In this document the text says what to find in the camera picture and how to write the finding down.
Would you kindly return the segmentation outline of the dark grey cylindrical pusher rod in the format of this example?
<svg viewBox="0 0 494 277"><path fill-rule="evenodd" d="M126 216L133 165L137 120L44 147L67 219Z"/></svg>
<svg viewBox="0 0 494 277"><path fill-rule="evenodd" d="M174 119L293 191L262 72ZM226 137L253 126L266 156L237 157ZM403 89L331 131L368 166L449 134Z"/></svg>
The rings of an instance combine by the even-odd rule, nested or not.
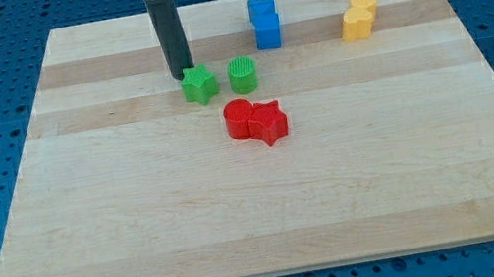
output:
<svg viewBox="0 0 494 277"><path fill-rule="evenodd" d="M171 76L182 80L193 60L175 0L146 0L145 5Z"/></svg>

